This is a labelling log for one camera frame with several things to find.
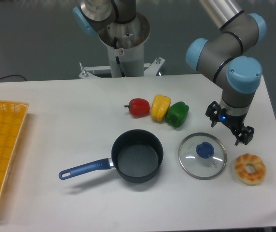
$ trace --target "bagel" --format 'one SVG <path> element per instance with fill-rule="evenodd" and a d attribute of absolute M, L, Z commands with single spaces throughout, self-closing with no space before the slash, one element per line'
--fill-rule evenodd
<path fill-rule="evenodd" d="M 252 165 L 255 171 L 249 173 L 245 168 L 247 165 Z M 256 155 L 246 153 L 236 159 L 235 173 L 247 185 L 259 185 L 263 181 L 266 171 L 262 159 Z"/>

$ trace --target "blue lid knob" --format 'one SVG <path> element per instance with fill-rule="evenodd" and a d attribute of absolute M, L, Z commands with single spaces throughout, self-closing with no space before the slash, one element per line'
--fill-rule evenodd
<path fill-rule="evenodd" d="M 207 159 L 214 155 L 214 147 L 208 142 L 202 142 L 197 145 L 196 152 L 201 158 Z"/>
<path fill-rule="evenodd" d="M 76 19 L 80 28 L 88 35 L 95 35 L 96 31 L 91 27 L 88 21 L 84 18 L 77 6 L 72 9 L 74 18 Z"/>
<path fill-rule="evenodd" d="M 195 70 L 197 70 L 199 57 L 206 42 L 207 42 L 206 39 L 199 38 L 194 42 L 192 42 L 190 47 L 187 49 L 185 60 Z"/>
<path fill-rule="evenodd" d="M 251 13 L 249 14 L 249 16 L 252 16 L 257 23 L 258 26 L 258 40 L 257 42 L 259 42 L 263 37 L 265 37 L 266 33 L 267 33 L 267 25 L 265 23 L 265 20 L 259 16 L 256 13 Z"/>
<path fill-rule="evenodd" d="M 240 93 L 250 94 L 258 89 L 262 76 L 262 66 L 254 58 L 237 57 L 226 71 L 228 83 Z"/>

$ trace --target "pan handle hole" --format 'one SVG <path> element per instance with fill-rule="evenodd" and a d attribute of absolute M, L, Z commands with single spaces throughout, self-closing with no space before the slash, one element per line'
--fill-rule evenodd
<path fill-rule="evenodd" d="M 70 172 L 68 172 L 68 173 L 63 173 L 62 174 L 62 177 L 67 177 L 67 176 L 69 176 L 70 175 Z"/>

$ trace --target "black saucepan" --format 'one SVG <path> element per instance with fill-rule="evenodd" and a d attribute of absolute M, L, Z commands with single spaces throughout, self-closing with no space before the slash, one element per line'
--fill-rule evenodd
<path fill-rule="evenodd" d="M 163 156 L 163 146 L 154 134 L 146 130 L 129 130 L 114 142 L 111 158 L 61 171 L 59 178 L 65 180 L 95 170 L 116 168 L 125 180 L 143 183 L 157 174 Z"/>

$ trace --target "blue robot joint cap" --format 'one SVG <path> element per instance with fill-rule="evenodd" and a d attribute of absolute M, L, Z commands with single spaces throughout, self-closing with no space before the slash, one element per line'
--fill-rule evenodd
<path fill-rule="evenodd" d="M 237 57 L 230 62 L 226 76 L 232 88 L 240 93 L 250 94 L 259 87 L 262 66 L 254 58 Z"/>

